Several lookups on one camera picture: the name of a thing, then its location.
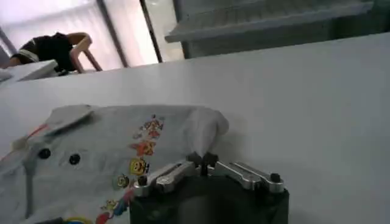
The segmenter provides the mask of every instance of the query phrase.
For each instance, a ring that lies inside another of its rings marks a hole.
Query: yellow cartoon face
[[[145,160],[142,158],[136,158],[130,160],[130,173],[134,175],[142,175],[147,173],[149,170],[149,165],[146,164]]]
[[[101,207],[104,211],[113,211],[115,209],[115,206],[118,204],[117,201],[114,200],[107,200],[105,202],[105,206]]]

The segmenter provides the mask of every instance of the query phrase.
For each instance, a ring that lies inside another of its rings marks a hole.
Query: white shelf
[[[181,20],[167,42],[198,40],[251,30],[311,23],[369,11],[368,0],[267,0],[197,13]]]

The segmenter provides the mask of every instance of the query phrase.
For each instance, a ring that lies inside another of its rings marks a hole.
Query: metal clamp
[[[145,183],[140,183],[139,180],[137,180],[134,183],[134,195],[138,197],[149,196],[151,189],[154,188],[156,184],[157,178],[166,175],[167,173],[170,173],[172,170],[179,167],[181,163],[182,162],[168,164],[167,166],[164,166],[163,168],[156,170],[155,172],[147,176]]]
[[[233,178],[243,188],[248,190],[255,190],[263,184],[271,193],[281,193],[284,191],[284,182],[280,179],[279,175],[276,173],[268,175],[243,163],[222,163],[218,161],[215,167],[208,166],[208,171],[211,175]]]
[[[175,185],[180,182],[184,177],[192,176],[196,174],[195,164],[193,162],[186,161],[176,169],[167,175],[157,178],[156,185],[164,193],[172,192],[175,189]]]
[[[228,176],[248,190],[254,191],[260,186],[265,186],[271,193],[281,193],[285,189],[284,182],[278,174],[268,175],[243,163],[217,161],[214,167],[207,166],[207,170],[211,176]],[[184,177],[198,175],[198,171],[200,167],[196,167],[192,161],[183,160],[168,164],[147,177],[139,178],[134,183],[134,194],[137,197],[147,197],[155,187],[163,193],[172,192]]]

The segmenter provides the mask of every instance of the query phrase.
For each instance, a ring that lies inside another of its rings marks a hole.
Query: screw
[[[145,186],[147,185],[147,176],[140,176],[137,181],[140,186]]]
[[[274,183],[280,183],[281,182],[280,175],[277,173],[272,173],[271,174],[271,181]]]

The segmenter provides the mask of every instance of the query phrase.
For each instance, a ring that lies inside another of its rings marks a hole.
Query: white tabletop
[[[390,33],[16,83],[0,92],[0,147],[59,106],[205,105],[217,152],[278,172],[290,223],[390,222]]]
[[[9,67],[7,70],[13,75],[12,78],[0,82],[0,88],[3,88],[6,85],[11,83],[33,80],[47,77],[55,67],[57,67],[57,62],[55,60],[40,61],[36,63],[29,63],[25,65],[18,65],[14,67]]]

